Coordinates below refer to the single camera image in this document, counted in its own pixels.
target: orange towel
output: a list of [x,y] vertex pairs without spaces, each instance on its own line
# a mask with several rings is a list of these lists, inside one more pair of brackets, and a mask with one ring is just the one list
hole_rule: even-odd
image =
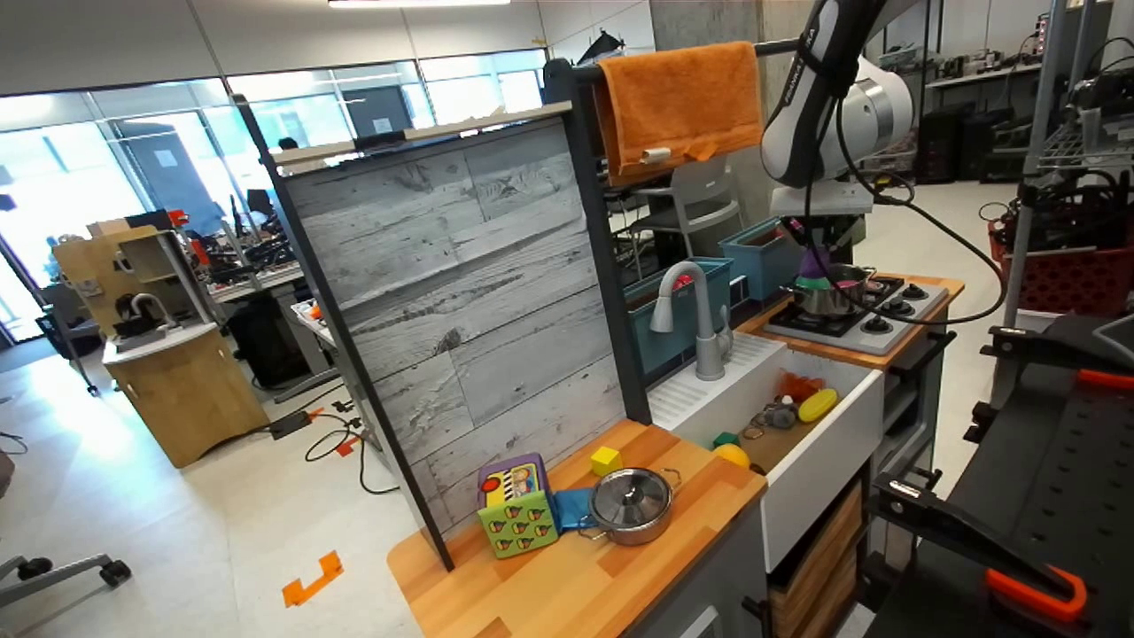
[[704,162],[763,137],[758,64],[751,43],[690,45],[599,59],[599,132],[616,187],[679,162]]

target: cable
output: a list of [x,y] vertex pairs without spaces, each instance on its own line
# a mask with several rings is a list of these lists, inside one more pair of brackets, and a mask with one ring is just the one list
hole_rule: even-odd
[[314,466],[314,460],[328,457],[338,448],[359,440],[359,444],[360,444],[360,448],[359,448],[359,490],[367,494],[367,495],[389,495],[389,494],[399,490],[399,487],[381,487],[381,490],[376,490],[376,487],[364,483],[364,448],[367,448],[367,435],[364,435],[364,429],[360,429],[359,418],[350,418],[350,421],[340,418],[340,414],[314,414],[314,418],[340,421],[340,429],[328,429],[325,435],[319,435],[319,440],[305,449],[305,460],[307,460],[307,466]]
[[[833,115],[833,118],[836,118],[836,141],[840,141],[840,153],[842,153],[842,160],[846,160],[849,176],[854,176],[878,207],[904,207],[904,210],[917,214],[926,225],[933,225],[939,234],[954,236],[961,247],[967,247],[972,254],[978,254],[978,260],[991,270],[991,278],[997,278],[997,282],[998,282],[997,303],[991,303],[987,307],[976,312],[976,316],[939,318],[939,323],[899,318],[899,316],[885,316],[885,318],[908,323],[908,327],[961,327],[961,323],[978,323],[978,318],[998,312],[1004,303],[1007,303],[1007,282],[1004,282],[1004,278],[998,278],[998,265],[997,265],[981,247],[976,247],[967,236],[961,236],[954,228],[939,225],[939,220],[935,220],[927,210],[922,210],[917,201],[904,201],[904,199],[893,199],[893,195],[883,195],[878,187],[873,187],[873,186],[856,173],[856,166],[854,166],[854,160],[849,160],[846,136],[842,136],[842,102],[836,102],[836,115]],[[811,186],[816,186],[816,176],[811,176],[807,187],[804,187],[804,220],[811,220]],[[846,294],[846,291],[836,282],[836,278],[830,272],[827,260],[820,254],[811,234],[807,234],[807,247],[811,247],[811,260],[816,260],[816,265],[821,270],[827,282],[830,282],[842,303],[849,303],[849,307],[860,307],[860,312],[869,312],[869,316],[878,316],[878,307],[883,307],[885,303],[883,303],[883,306],[865,306],[865,303],[856,303],[854,294]]]

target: white wall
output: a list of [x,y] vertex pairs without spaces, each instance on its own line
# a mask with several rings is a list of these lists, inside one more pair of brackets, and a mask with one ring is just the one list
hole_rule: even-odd
[[[469,11],[328,11],[195,0],[223,73],[542,45],[536,0]],[[2,0],[0,97],[217,73],[187,0]]]
[[628,53],[657,49],[647,0],[540,0],[540,8],[549,56],[573,64],[599,27],[622,40]]

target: glass window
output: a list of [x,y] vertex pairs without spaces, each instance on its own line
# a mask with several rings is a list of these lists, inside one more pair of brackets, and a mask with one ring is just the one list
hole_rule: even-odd
[[0,234],[38,282],[54,278],[51,236],[84,236],[96,220],[145,210],[96,125],[0,136],[0,166],[0,193],[14,199]]
[[322,97],[334,93],[328,72],[299,72],[299,73],[244,73],[230,79],[230,89],[247,102]]
[[429,101],[437,109],[437,125],[489,118],[501,109],[501,93],[492,79],[429,83]]
[[540,109],[542,108],[536,72],[501,73],[501,93],[504,93],[507,109]]
[[437,118],[431,118],[431,108],[429,108],[429,97],[426,97],[426,86],[403,86],[399,89],[409,108],[412,108],[412,125],[414,127],[437,127]]
[[492,73],[489,56],[442,56],[442,59],[423,59],[426,83],[442,83],[442,79],[474,79],[474,73]]
[[414,64],[380,64],[380,66],[340,66],[334,72],[334,86],[345,89],[376,89],[376,86],[414,86]]
[[259,162],[247,127],[233,108],[204,109],[203,122],[217,141],[223,166],[230,171],[240,193],[273,187],[268,171]]
[[268,144],[293,137],[305,144],[334,144],[354,137],[338,97],[250,102]]
[[492,56],[497,73],[542,72],[542,64],[544,64],[542,49],[517,49],[517,53],[497,53]]
[[423,59],[437,125],[540,108],[542,49]]

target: wooden cabinet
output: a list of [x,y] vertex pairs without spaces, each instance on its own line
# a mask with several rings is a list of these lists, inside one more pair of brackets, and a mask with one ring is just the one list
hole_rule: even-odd
[[117,242],[96,236],[96,242],[62,242],[55,246],[55,261],[80,298],[80,306],[91,312],[91,323],[100,332],[112,332],[117,312],[112,303],[119,294],[138,291],[136,272],[119,270]]
[[106,352],[106,369],[177,468],[267,425],[217,327],[170,329],[124,355]]
[[112,332],[112,303],[138,291],[158,298],[177,318],[209,318],[175,234],[132,228],[91,242],[62,242],[55,261],[104,332]]

